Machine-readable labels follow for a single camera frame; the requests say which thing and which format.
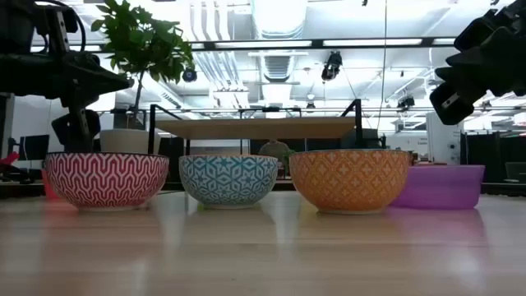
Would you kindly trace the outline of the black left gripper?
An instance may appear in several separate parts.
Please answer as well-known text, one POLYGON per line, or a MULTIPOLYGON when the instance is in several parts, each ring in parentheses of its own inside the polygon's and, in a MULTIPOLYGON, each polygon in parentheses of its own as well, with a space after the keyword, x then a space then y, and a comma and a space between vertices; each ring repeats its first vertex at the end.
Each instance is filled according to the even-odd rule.
POLYGON ((59 99, 68 110, 52 122, 59 142, 67 152, 91 152, 100 125, 88 109, 113 109, 114 91, 134 81, 70 50, 67 35, 77 31, 85 37, 70 7, 0 7, 0 92, 59 99))

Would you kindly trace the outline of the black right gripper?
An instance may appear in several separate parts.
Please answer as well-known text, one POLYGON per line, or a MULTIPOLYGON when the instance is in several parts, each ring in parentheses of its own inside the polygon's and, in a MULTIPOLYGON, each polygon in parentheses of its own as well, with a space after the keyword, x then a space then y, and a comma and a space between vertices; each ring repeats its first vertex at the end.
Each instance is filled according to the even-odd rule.
POLYGON ((436 69, 443 82, 430 95, 442 123, 460 123, 487 92, 526 95, 526 33, 513 24, 482 16, 457 36, 454 47, 458 52, 445 60, 451 67, 436 69))

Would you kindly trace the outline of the red white patterned ceramic bowl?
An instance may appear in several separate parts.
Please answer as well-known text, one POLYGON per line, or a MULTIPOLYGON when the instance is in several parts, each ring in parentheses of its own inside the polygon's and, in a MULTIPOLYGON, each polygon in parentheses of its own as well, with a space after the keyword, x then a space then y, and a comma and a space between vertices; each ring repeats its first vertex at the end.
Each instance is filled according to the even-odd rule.
POLYGON ((166 182, 169 158, 116 152, 52 152, 44 167, 53 191, 79 210, 138 208, 166 182))

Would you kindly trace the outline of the orange-red plastic bowl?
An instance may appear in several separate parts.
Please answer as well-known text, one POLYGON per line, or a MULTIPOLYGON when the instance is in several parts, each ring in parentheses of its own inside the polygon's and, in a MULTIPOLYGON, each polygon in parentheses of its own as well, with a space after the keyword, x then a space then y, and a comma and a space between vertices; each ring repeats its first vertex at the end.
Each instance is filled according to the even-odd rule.
POLYGON ((51 186, 49 180, 48 180, 48 173, 45 169, 41 169, 42 174, 42 182, 44 185, 44 193, 46 196, 47 201, 55 201, 58 199, 56 193, 53 191, 53 187, 51 186))

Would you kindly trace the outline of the purple plastic bowl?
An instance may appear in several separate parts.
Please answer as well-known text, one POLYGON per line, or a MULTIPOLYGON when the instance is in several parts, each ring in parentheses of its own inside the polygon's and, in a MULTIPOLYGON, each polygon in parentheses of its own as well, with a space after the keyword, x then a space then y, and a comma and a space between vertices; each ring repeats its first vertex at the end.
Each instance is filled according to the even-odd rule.
POLYGON ((390 206, 418 210, 471 210, 479 201, 484 165, 412 166, 390 206))

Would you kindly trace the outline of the blue white patterned ceramic bowl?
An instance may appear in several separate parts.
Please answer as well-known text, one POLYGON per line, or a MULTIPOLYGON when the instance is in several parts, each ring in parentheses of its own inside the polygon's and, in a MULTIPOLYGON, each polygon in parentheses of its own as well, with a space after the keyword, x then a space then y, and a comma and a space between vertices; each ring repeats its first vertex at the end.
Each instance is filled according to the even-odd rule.
POLYGON ((274 187, 279 161, 264 155, 184 155, 178 170, 186 192, 214 208, 254 206, 274 187))

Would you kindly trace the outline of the orange white patterned ceramic bowl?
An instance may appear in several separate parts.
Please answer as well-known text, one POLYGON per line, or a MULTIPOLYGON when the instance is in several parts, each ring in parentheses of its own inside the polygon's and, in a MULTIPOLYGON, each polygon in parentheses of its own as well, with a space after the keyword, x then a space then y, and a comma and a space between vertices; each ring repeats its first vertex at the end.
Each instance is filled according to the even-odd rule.
POLYGON ((322 212, 384 210, 403 191, 409 168, 409 153, 403 150, 314 150, 289 156, 293 185, 322 212))

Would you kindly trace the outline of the wooden shelf black metal legs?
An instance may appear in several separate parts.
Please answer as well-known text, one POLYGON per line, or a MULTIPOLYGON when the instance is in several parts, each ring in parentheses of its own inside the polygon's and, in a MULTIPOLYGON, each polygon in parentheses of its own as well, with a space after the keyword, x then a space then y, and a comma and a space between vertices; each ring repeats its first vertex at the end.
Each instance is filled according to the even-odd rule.
POLYGON ((184 120, 167 109, 150 106, 148 129, 148 152, 154 152, 156 129, 178 136, 184 140, 185 155, 191 154, 192 140, 260 140, 260 139, 335 139, 351 131, 356 132, 355 145, 365 146, 362 133, 362 105, 354 100, 336 118, 243 118, 238 119, 191 119, 184 120))

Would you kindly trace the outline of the black background table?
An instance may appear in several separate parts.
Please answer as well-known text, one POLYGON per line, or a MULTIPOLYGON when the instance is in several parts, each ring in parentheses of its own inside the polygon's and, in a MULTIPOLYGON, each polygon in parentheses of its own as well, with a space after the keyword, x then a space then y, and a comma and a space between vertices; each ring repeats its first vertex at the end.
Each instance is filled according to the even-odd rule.
POLYGON ((147 123, 147 111, 140 109, 133 117, 131 109, 111 109, 98 111, 101 128, 104 129, 136 129, 145 130, 147 123))

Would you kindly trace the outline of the white plant pot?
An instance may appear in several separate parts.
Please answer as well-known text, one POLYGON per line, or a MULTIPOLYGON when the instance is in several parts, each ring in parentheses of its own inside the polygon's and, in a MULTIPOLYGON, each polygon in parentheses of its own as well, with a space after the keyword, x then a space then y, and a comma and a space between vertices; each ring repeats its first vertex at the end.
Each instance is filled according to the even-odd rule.
POLYGON ((110 129, 99 133, 102 152, 148 154, 150 134, 145 130, 110 129))

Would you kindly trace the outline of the green leafy small tree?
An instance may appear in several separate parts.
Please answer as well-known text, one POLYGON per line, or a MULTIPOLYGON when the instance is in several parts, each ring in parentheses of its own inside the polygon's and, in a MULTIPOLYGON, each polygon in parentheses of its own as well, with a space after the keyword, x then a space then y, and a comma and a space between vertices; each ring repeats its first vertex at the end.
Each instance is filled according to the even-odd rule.
POLYGON ((129 109, 135 117, 145 76, 178 83, 187 67, 195 69, 191 45, 177 21, 156 19, 127 0, 104 0, 97 8, 102 17, 93 22, 91 30, 102 32, 108 40, 104 50, 110 53, 111 68, 134 81, 135 102, 129 109))

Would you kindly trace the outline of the white cabinet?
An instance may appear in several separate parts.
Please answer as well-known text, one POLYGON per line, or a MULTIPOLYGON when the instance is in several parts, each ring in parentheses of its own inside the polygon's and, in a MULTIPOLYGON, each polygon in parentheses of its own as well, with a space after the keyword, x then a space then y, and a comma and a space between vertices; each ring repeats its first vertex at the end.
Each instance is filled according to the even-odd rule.
POLYGON ((445 125, 435 112, 427 113, 428 159, 433 163, 460 164, 464 123, 445 125))

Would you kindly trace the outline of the black computer monitor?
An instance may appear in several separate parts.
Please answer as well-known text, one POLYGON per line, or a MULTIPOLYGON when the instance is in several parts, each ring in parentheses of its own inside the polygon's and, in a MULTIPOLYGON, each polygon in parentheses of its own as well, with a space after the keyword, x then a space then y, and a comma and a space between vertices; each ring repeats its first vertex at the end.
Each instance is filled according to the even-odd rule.
POLYGON ((22 136, 19 141, 19 160, 44 160, 48 143, 49 135, 22 136))

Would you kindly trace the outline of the black partition screen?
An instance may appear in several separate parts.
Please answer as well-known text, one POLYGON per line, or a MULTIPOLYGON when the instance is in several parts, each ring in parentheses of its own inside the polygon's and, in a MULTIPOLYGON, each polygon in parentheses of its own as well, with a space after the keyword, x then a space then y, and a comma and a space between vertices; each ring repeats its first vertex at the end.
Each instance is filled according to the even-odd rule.
POLYGON ((526 183, 526 137, 463 133, 461 164, 485 167, 485 183, 526 183))

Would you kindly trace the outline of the grey rounded background object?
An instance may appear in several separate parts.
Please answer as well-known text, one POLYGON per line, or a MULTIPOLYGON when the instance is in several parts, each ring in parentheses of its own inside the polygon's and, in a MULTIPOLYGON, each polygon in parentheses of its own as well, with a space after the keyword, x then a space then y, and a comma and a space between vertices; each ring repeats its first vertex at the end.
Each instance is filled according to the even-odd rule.
POLYGON ((280 163, 285 164, 288 160, 288 155, 293 150, 282 141, 270 139, 258 151, 259 155, 270 156, 276 158, 280 163))

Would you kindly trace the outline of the black ceiling light rail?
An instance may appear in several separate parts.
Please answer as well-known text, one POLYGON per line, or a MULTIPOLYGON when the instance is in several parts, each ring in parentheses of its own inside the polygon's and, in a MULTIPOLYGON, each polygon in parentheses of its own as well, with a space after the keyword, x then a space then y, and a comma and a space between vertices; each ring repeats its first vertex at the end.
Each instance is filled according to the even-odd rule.
POLYGON ((454 37, 387 39, 254 39, 191 42, 194 52, 318 49, 451 48, 454 37))

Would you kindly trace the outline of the white ceiling air duct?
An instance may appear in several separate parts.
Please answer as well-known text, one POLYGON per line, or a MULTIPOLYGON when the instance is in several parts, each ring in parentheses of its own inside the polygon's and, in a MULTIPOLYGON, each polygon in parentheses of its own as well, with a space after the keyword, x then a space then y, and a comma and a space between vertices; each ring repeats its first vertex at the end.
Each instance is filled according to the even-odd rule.
POLYGON ((251 0, 251 16, 258 39, 301 39, 307 0, 251 0))

